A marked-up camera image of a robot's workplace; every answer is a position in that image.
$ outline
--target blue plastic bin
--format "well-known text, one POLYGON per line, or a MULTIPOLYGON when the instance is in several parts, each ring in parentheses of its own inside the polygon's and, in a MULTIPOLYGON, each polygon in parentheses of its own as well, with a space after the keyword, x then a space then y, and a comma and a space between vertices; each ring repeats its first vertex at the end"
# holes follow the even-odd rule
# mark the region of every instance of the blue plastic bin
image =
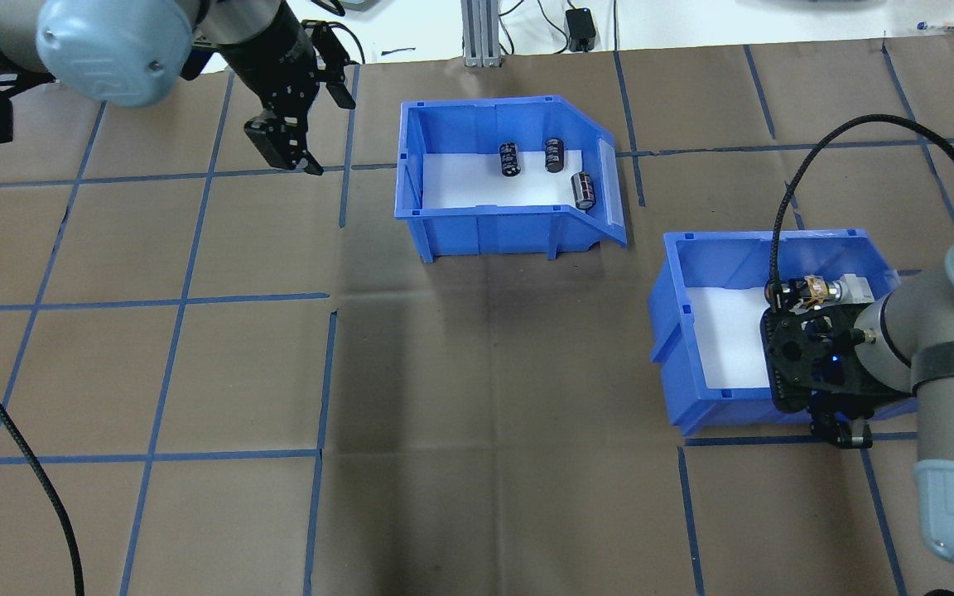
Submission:
POLYGON ((410 228, 422 260, 443 254, 584 252, 610 238, 625 246, 624 207, 609 131, 556 95, 534 98, 407 102, 400 117, 395 216, 410 228), (598 203, 588 211, 571 204, 488 204, 424 208, 423 170, 434 154, 494 154, 513 141, 519 151, 542 151, 549 138, 580 150, 583 171, 598 203))
MULTIPOLYGON (((650 294, 653 324, 651 361, 662 365, 662 385, 669 422, 684 435, 705 426, 760 423, 803 424, 806 412, 775 410, 768 388, 709 388, 694 332, 688 287, 728 290, 764 286, 772 233, 667 233, 666 260, 650 294)), ((783 233, 779 252, 783 279, 817 274, 840 279, 844 274, 866 276, 875 298, 900 284, 864 230, 806 230, 783 233)), ((877 420, 916 411, 915 399, 891 404, 877 420)))

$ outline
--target capacitor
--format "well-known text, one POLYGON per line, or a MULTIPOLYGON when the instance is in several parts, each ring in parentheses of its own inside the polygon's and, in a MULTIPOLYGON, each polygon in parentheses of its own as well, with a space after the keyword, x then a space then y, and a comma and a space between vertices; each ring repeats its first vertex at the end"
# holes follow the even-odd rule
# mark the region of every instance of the capacitor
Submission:
POLYGON ((572 200, 576 208, 587 211, 595 207, 595 182, 587 172, 576 172, 572 175, 572 200))
POLYGON ((499 146, 499 166, 503 169, 503 176, 512 178, 522 173, 522 165, 518 162, 518 146, 512 141, 499 146))
POLYGON ((544 143, 544 167, 552 174, 565 167, 565 143, 561 139, 547 139, 544 143))

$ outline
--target black capacitor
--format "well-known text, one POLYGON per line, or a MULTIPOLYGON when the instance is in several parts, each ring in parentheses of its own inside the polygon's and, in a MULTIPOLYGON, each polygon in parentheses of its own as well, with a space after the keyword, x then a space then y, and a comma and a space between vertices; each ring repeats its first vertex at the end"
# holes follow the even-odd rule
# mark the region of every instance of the black capacitor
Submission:
POLYGON ((518 161, 518 144, 508 141, 499 146, 499 166, 503 169, 503 176, 508 178, 522 173, 522 165, 518 161))
POLYGON ((552 174, 561 172, 565 167, 565 141, 547 139, 544 143, 544 167, 552 174))
POLYGON ((572 200, 576 208, 582 211, 595 207, 595 182, 587 172, 572 175, 572 200))

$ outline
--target power adapter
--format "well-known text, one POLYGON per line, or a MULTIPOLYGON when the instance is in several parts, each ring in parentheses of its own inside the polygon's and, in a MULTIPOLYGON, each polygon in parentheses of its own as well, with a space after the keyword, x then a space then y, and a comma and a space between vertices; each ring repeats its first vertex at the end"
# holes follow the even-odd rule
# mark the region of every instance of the power adapter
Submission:
POLYGON ((595 48, 595 19, 590 8, 569 8, 565 12, 565 31, 571 52, 588 52, 595 48))

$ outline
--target electrical wire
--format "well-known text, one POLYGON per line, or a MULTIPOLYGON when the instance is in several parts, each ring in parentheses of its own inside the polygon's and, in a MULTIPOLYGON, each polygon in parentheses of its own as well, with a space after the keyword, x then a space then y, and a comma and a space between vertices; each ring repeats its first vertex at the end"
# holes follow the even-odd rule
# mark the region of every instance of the electrical wire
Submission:
MULTIPOLYGON (((319 23, 322 23, 322 22, 318 19, 304 19, 302 20, 302 22, 300 22, 300 26, 304 27, 304 29, 311 29, 311 27, 317 26, 317 24, 319 23)), ((325 23, 326 23, 326 26, 328 26, 330 29, 340 29, 341 31, 344 31, 344 33, 348 33, 349 36, 352 36, 353 41, 355 41, 356 48, 359 48, 360 64, 367 64, 367 54, 364 53, 363 51, 363 44, 360 44, 359 38, 355 35, 355 33, 352 33, 352 30, 349 29, 348 26, 346 26, 342 22, 325 22, 325 23)), ((356 64, 356 61, 350 60, 349 64, 356 64)))
POLYGON ((57 520, 60 521, 61 529, 65 532, 65 542, 67 542, 69 546, 69 557, 72 559, 72 581, 73 584, 75 584, 76 596, 84 596, 83 565, 80 563, 80 547, 76 544, 75 532, 72 531, 72 521, 69 520, 69 514, 65 511, 65 504, 61 502, 61 497, 57 494, 57 490, 54 489, 54 484, 50 482, 49 476, 46 476, 46 471, 43 470, 42 464, 39 464, 39 458, 31 452, 31 446, 24 440, 20 431, 17 430, 16 424, 14 424, 10 415, 7 414, 5 408, 2 407, 2 402, 0 402, 0 421, 4 429, 7 430, 7 433, 10 433, 12 440, 16 442, 20 453, 24 456, 24 460, 27 461, 27 464, 31 465, 31 471, 35 472, 35 478, 39 480, 42 490, 46 491, 46 496, 50 498, 50 505, 53 506, 54 512, 57 513, 57 520))
POLYGON ((613 51, 620 50, 620 20, 617 18, 617 0, 613 0, 613 51))
POLYGON ((507 41, 510 42, 510 52, 507 52, 506 48, 503 48, 503 44, 499 44, 500 48, 503 48, 503 53, 508 55, 513 55, 515 52, 514 49, 514 38, 510 36, 510 31, 507 30, 507 23, 503 22, 503 17, 499 17, 499 26, 503 28, 503 33, 507 34, 507 41))
MULTIPOLYGON (((848 131, 848 129, 855 128, 861 124, 866 124, 868 122, 884 122, 887 124, 896 124, 897 126, 903 126, 904 128, 909 129, 909 131, 916 132, 918 135, 923 136, 930 140, 932 144, 938 146, 944 151, 944 154, 952 160, 954 165, 954 146, 950 142, 947 142, 942 136, 938 135, 937 132, 931 131, 930 128, 915 122, 913 120, 908 120, 908 118, 901 118, 899 116, 889 116, 887 113, 870 113, 867 116, 860 116, 859 118, 852 118, 852 120, 841 124, 838 128, 834 128, 829 135, 826 135, 824 138, 819 140, 816 146, 812 147, 812 150, 809 151, 809 154, 803 160, 802 165, 798 167, 797 173, 794 174, 794 178, 790 180, 790 184, 787 185, 787 192, 783 194, 783 200, 779 203, 779 211, 775 214, 775 227, 772 229, 772 259, 771 263, 768 265, 768 298, 771 298, 771 291, 778 291, 778 288, 781 284, 779 279, 779 237, 783 232, 783 218, 787 214, 787 206, 790 204, 791 199, 794 197, 794 192, 797 190, 797 185, 802 181, 803 175, 807 171, 807 168, 811 165, 812 160, 815 159, 815 156, 818 155, 819 151, 824 150, 824 147, 828 146, 831 141, 837 139, 843 132, 848 131)), ((772 308, 775 309, 775 301, 772 302, 772 308)))
POLYGON ((560 27, 560 26, 557 26, 556 24, 554 24, 554 22, 553 22, 552 20, 550 20, 550 17, 547 16, 547 11, 544 11, 544 7, 542 7, 542 0, 537 0, 537 4, 540 5, 540 13, 544 16, 545 22, 547 22, 547 24, 549 24, 549 26, 553 26, 553 27, 554 27, 554 30, 559 31, 559 33, 561 33, 561 37, 565 37, 565 45, 564 45, 564 46, 561 46, 561 49, 560 49, 560 50, 557 50, 556 52, 554 52, 554 53, 556 53, 556 54, 561 54, 562 52, 564 52, 564 50, 568 49, 568 46, 569 46, 569 36, 568 36, 567 34, 565 34, 564 31, 561 30, 561 27, 560 27))
POLYGON ((510 10, 508 10, 508 11, 506 11, 506 12, 500 12, 499 15, 500 15, 501 17, 507 16, 508 14, 510 14, 510 12, 514 12, 514 11, 518 10, 518 7, 520 7, 520 5, 522 5, 522 4, 524 4, 524 3, 525 3, 525 0, 518 0, 518 3, 514 4, 513 7, 510 8, 510 10))
POLYGON ((345 7, 341 7, 340 0, 311 0, 316 7, 324 8, 326 11, 333 12, 338 17, 345 15, 345 7))
POLYGON ((357 37, 355 33, 352 33, 352 30, 349 29, 348 26, 341 22, 329 22, 326 24, 330 26, 330 29, 340 29, 341 31, 344 31, 344 33, 351 35, 353 41, 355 41, 356 48, 359 48, 359 63, 367 64, 367 54, 363 51, 363 44, 360 44, 359 37, 357 37))

